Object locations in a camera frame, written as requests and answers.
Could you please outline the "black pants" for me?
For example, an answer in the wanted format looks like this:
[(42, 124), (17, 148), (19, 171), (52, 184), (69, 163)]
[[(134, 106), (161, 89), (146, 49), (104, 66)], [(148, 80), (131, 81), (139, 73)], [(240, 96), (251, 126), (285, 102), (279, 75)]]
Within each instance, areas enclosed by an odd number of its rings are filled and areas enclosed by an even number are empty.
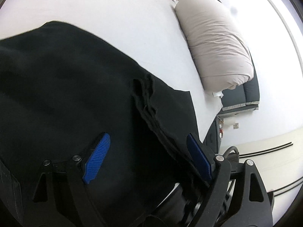
[(211, 225), (189, 133), (190, 92), (85, 30), (49, 22), (1, 40), (1, 226)]

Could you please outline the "dark grey headboard cushion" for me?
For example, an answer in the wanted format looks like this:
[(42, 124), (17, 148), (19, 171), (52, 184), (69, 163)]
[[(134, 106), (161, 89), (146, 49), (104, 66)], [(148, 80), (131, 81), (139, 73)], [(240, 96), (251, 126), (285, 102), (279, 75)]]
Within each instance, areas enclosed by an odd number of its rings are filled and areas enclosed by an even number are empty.
[(258, 110), (260, 102), (259, 84), (253, 61), (252, 64), (254, 76), (251, 80), (237, 86), (235, 89), (222, 91), (222, 109), (219, 115), (227, 116), (229, 114)]

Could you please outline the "beige rolled duvet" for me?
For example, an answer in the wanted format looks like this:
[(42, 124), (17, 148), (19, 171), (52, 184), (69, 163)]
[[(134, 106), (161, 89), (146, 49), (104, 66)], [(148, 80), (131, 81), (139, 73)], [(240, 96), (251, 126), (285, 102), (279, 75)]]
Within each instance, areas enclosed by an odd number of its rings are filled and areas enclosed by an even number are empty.
[(249, 49), (218, 0), (179, 0), (175, 13), (207, 92), (235, 89), (254, 77)]

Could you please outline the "white bed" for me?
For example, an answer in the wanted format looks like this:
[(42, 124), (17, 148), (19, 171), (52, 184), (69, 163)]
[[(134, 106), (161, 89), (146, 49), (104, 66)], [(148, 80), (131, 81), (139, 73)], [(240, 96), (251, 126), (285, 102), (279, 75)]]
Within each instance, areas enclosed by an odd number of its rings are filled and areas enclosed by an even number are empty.
[(190, 91), (200, 139), (221, 109), (207, 94), (174, 12), (173, 0), (6, 0), (1, 38), (62, 21), (119, 49), (170, 87)]

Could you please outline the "wall socket plate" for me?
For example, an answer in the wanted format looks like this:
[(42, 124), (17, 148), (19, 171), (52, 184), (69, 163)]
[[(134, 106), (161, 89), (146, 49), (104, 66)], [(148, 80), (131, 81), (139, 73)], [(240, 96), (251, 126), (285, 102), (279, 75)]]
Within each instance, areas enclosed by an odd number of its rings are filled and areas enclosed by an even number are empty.
[(233, 129), (238, 129), (239, 128), (239, 123), (236, 122), (234, 125), (233, 125)]

